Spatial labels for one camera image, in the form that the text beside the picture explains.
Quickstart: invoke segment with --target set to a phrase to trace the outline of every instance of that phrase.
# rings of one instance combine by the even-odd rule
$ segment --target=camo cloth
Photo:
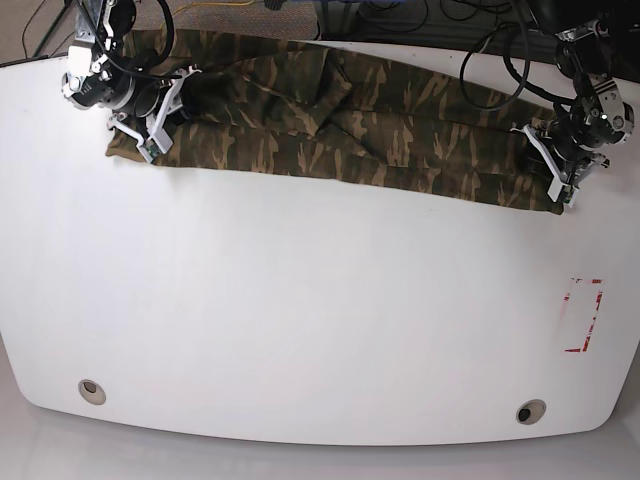
[[[167,61],[195,63],[185,101],[201,117],[172,130],[155,165],[329,178],[562,213],[549,180],[520,173],[514,125],[553,118],[525,101],[474,110],[456,78],[403,63],[291,41],[178,30]],[[161,49],[157,31],[133,31],[129,54]],[[507,95],[469,85],[479,103]],[[143,161],[117,131],[107,155]]]

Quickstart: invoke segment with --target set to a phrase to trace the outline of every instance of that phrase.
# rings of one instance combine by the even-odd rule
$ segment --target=round hole
[[[102,405],[107,401],[107,395],[100,385],[91,380],[82,380],[78,384],[80,396],[92,405]]]
[[[542,400],[531,400],[521,406],[516,412],[516,420],[521,425],[538,423],[547,411],[547,404]]]

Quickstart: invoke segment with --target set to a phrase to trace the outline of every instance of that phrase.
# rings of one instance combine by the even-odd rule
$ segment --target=camouflage pants
[[[128,52],[161,48],[133,31]],[[474,110],[453,77],[342,50],[202,31],[178,31],[170,62],[203,73],[183,87],[201,113],[175,129],[154,164],[330,178],[505,207],[562,213],[549,181],[516,168],[525,137],[514,125],[553,113],[516,101]],[[506,95],[470,85],[478,102]],[[121,132],[107,155],[142,161]]]

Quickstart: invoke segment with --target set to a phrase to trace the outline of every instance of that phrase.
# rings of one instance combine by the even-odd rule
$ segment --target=camouflage fabric
[[[162,42],[159,32],[134,31],[126,48]],[[328,178],[562,213],[547,196],[549,180],[517,170],[526,139],[509,131],[551,119],[550,110],[516,101],[480,112],[453,77],[243,35],[179,30],[170,63],[203,69],[183,87],[202,114],[172,132],[173,148],[155,165]],[[469,93],[488,105],[506,98],[478,85]],[[142,161],[121,132],[107,155]]]

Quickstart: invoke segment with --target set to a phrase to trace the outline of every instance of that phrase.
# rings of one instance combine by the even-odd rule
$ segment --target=white table
[[[463,55],[333,45],[449,74]],[[555,216],[105,158],[108,112],[68,104],[64,70],[0,70],[0,332],[30,402],[345,445],[547,436],[609,417],[640,339],[640,135]],[[469,80],[515,88],[490,56]],[[531,80],[573,95],[553,66]],[[640,87],[620,86],[640,112]],[[599,288],[588,351],[566,352]],[[82,379],[104,387],[104,405],[81,398]],[[531,399],[547,412],[520,425]]]

